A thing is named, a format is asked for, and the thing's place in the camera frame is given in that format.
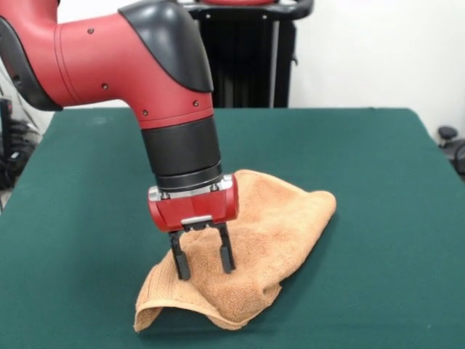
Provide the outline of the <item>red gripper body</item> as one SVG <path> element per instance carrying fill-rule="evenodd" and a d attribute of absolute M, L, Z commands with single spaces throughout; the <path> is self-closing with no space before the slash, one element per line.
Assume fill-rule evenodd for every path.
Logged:
<path fill-rule="evenodd" d="M 214 184 L 171 193 L 153 186 L 147 202 L 153 222 L 163 232 L 204 222 L 228 222 L 239 213 L 238 181 L 234 174 L 226 174 Z"/>

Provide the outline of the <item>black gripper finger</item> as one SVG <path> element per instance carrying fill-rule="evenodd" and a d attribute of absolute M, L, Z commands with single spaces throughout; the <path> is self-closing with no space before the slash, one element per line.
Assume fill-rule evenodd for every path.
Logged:
<path fill-rule="evenodd" d="M 190 269 L 187 261 L 187 255 L 182 251 L 180 244 L 180 232 L 172 231 L 169 233 L 171 252 L 177 269 L 177 275 L 180 280 L 188 281 L 190 279 Z"/>
<path fill-rule="evenodd" d="M 220 223 L 216 226 L 221 238 L 220 257 L 222 260 L 223 271 L 227 274 L 235 270 L 235 262 L 233 258 L 233 250 L 230 242 L 230 236 L 225 223 Z"/>

